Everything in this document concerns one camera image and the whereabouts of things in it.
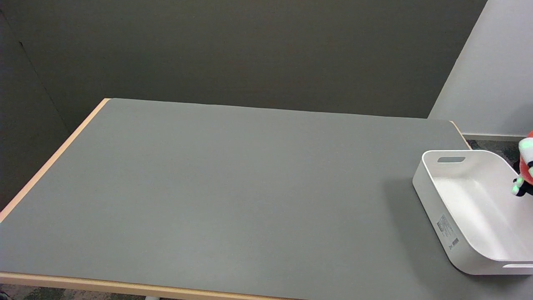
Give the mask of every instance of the gray tabletop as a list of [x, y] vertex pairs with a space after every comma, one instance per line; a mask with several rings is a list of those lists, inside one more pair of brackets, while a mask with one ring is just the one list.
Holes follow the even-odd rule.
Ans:
[[447, 121], [112, 99], [1, 223], [0, 271], [300, 299], [531, 299], [411, 184]]

